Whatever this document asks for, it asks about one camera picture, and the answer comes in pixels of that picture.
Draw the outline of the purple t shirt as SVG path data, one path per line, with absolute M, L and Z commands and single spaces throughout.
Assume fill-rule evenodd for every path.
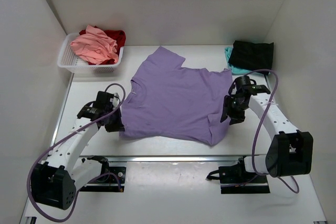
M 164 136 L 214 146 L 224 139 L 229 120 L 221 121 L 232 72 L 183 67 L 185 58 L 159 47 L 131 79 L 121 106 L 129 140 Z

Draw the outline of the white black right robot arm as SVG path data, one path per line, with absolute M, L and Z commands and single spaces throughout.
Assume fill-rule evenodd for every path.
M 243 123 L 245 111 L 252 110 L 271 139 L 265 155 L 244 157 L 235 169 L 236 178 L 248 182 L 254 174 L 275 178 L 305 175 L 311 171 L 313 137 L 300 131 L 282 113 L 265 85 L 245 84 L 234 81 L 224 97 L 221 121 L 230 125 Z

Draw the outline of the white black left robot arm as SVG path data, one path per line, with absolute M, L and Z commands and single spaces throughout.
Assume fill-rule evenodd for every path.
M 94 178 L 104 181 L 109 177 L 110 168 L 105 157 L 80 158 L 100 128 L 107 132 L 123 131 L 120 109 L 82 108 L 65 140 L 54 145 L 53 153 L 44 162 L 32 167 L 27 180 L 31 202 L 67 210 L 83 186 Z

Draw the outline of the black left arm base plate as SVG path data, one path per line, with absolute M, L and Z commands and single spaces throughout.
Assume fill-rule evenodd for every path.
M 81 188 L 83 192 L 100 192 L 100 193 L 123 193 L 125 191 L 125 179 L 127 175 L 126 162 L 110 162 L 105 169 L 105 173 L 113 173 L 101 177 L 85 187 Z

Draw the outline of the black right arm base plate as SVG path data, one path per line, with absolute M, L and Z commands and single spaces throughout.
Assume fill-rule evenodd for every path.
M 270 189 L 266 176 L 245 171 L 241 163 L 233 166 L 219 166 L 210 172 L 206 180 L 217 180 L 220 183 L 221 194 L 269 194 Z

